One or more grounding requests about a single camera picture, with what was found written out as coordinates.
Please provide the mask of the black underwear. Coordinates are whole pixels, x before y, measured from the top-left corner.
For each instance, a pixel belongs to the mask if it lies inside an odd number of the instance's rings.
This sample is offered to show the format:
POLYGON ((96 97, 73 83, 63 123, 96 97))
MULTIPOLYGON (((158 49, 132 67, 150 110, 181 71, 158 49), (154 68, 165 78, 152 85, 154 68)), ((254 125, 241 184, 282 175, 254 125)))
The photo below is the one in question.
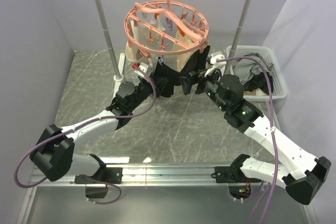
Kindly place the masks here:
POLYGON ((205 70, 206 59, 211 47, 206 46, 203 52, 194 52, 181 71, 176 71, 165 63, 157 63, 154 71, 154 82, 160 96, 169 98, 174 94, 174 87, 180 86, 179 77, 187 77, 191 71, 205 70))

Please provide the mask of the grey white underwear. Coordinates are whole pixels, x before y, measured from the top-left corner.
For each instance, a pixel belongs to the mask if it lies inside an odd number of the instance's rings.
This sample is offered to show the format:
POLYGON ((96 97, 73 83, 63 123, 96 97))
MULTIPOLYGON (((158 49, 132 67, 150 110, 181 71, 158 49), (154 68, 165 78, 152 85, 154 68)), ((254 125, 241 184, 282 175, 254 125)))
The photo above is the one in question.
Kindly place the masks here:
MULTIPOLYGON (((151 20, 148 22, 153 27, 157 28, 160 31, 165 31, 165 28, 162 26, 161 21, 159 18, 152 17, 151 20)), ((151 37, 155 38, 152 43, 149 41, 149 29, 145 27, 143 24, 139 24, 137 26, 134 25, 134 20, 131 19, 130 21, 132 32, 134 35, 134 39, 137 40, 139 43, 143 44, 146 47, 153 48, 154 50, 158 50, 161 47, 161 36, 152 31, 151 37)), ((140 49, 137 45, 132 44, 130 47, 128 42, 126 43, 125 48, 125 56, 128 61, 130 62, 149 62, 148 58, 141 55, 140 49)))

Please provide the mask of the beige underwear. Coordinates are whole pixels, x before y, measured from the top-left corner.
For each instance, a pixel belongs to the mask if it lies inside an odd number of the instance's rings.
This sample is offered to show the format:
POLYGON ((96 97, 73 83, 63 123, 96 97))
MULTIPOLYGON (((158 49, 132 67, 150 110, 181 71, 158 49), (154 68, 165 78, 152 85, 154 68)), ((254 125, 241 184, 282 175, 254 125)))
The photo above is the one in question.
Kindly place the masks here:
MULTIPOLYGON (((177 26, 177 32, 175 35, 175 39, 191 48, 194 48, 197 45, 196 42, 194 42, 188 35, 185 34, 183 30, 179 28, 179 26, 177 26)), ((178 72, 182 71, 182 69, 185 67, 188 60, 192 56, 192 54, 195 53, 196 50, 198 49, 199 47, 196 47, 192 51, 185 52, 182 54, 176 54, 176 68, 178 72)), ((172 51, 183 51, 183 50, 185 50, 185 48, 181 46, 180 44, 174 44, 172 47, 172 51)))

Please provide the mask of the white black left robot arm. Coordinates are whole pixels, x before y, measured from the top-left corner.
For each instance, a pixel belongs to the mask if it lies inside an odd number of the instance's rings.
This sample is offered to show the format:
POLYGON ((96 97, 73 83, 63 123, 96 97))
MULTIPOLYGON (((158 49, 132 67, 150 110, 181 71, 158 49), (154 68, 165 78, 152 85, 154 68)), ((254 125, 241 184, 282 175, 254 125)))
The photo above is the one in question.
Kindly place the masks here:
POLYGON ((96 155, 77 155, 75 149, 98 136, 124 127, 132 118, 147 111, 134 113, 148 97, 158 97, 168 80, 150 75, 140 79, 138 85, 125 82, 111 104, 102 112, 80 123, 57 127, 48 126, 29 155, 30 160, 51 182, 66 174, 86 175, 93 183, 105 179, 105 163, 96 155))

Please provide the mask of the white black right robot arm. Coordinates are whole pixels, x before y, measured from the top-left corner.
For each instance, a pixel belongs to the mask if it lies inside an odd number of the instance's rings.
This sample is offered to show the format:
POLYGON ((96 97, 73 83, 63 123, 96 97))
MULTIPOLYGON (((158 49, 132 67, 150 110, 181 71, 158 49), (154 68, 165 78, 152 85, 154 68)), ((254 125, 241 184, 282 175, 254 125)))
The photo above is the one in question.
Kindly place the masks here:
POLYGON ((324 156, 315 157, 295 144, 252 103, 243 98, 244 86, 232 74, 206 76, 191 72, 180 77, 183 91, 189 93, 196 84, 196 93, 205 93, 224 112, 224 119, 233 128, 250 137, 271 153, 278 165, 258 161, 241 154, 228 172, 215 169, 218 182, 237 183, 258 179, 284 188, 295 201, 309 205, 325 182, 331 162, 324 156))

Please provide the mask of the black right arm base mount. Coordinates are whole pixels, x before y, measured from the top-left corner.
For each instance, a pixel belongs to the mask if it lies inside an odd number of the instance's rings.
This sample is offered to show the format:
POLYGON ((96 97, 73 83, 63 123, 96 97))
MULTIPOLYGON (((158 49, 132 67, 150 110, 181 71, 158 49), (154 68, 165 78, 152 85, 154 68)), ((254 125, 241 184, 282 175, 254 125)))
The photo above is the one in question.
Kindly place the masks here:
POLYGON ((256 178, 246 177, 240 168, 243 162, 250 158, 247 154, 240 154, 229 166, 215 166, 211 178, 217 184, 228 184, 228 191, 233 201, 244 202, 252 199, 262 191, 264 182, 256 178))

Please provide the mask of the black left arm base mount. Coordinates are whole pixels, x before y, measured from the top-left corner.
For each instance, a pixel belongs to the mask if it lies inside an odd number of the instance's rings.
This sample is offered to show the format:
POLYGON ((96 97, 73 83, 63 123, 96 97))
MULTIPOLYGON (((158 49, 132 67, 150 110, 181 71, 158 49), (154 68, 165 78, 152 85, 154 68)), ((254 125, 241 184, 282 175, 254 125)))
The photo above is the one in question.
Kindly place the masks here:
POLYGON ((75 184, 85 185, 86 200, 96 205, 108 205, 118 201, 121 198, 122 190, 118 186, 122 181, 121 167, 107 167, 97 155, 90 154, 89 157, 99 165, 98 169, 92 176, 79 174, 75 176, 75 184), (113 187, 118 191, 118 195, 114 200, 101 202, 97 199, 104 199, 107 195, 109 188, 113 187))

